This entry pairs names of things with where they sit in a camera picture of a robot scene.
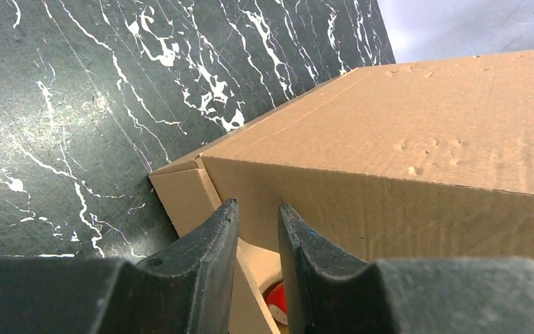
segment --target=cardboard box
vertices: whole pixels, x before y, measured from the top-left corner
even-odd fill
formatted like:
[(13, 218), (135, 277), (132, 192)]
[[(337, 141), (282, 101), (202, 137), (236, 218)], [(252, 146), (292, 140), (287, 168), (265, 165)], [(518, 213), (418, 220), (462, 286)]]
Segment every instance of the cardboard box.
[(180, 235), (238, 198), (232, 334), (278, 333), (283, 201), (369, 261), (534, 258), (534, 51), (353, 70), (150, 179)]

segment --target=white surface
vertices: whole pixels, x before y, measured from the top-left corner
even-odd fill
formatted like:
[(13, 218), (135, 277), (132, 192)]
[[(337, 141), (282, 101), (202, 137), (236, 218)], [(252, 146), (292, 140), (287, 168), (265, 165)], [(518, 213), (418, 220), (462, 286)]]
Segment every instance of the white surface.
[(397, 63), (534, 49), (534, 0), (378, 0)]

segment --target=brown cardboard box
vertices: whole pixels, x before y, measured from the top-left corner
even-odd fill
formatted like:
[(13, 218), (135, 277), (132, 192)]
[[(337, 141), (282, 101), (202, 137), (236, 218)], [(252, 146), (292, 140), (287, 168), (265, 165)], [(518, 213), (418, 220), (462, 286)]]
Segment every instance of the brown cardboard box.
[(232, 334), (278, 333), (283, 201), (365, 260), (534, 258), (534, 51), (360, 68), (150, 179), (180, 235), (238, 198)]

